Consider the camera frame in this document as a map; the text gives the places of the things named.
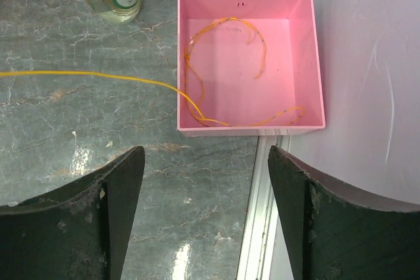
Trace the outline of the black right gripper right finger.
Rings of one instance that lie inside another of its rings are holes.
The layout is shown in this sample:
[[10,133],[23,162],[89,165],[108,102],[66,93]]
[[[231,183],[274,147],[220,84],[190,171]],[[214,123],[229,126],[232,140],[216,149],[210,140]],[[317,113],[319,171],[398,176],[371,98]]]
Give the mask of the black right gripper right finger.
[[276,146],[268,170],[295,279],[419,278],[419,205],[357,188]]

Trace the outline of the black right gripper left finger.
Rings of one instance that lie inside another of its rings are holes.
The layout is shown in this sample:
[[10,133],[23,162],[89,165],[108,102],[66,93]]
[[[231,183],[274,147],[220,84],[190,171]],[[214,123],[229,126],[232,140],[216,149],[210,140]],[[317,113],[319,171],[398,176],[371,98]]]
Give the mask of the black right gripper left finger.
[[1,206],[1,278],[120,279],[144,168],[136,146],[55,190]]

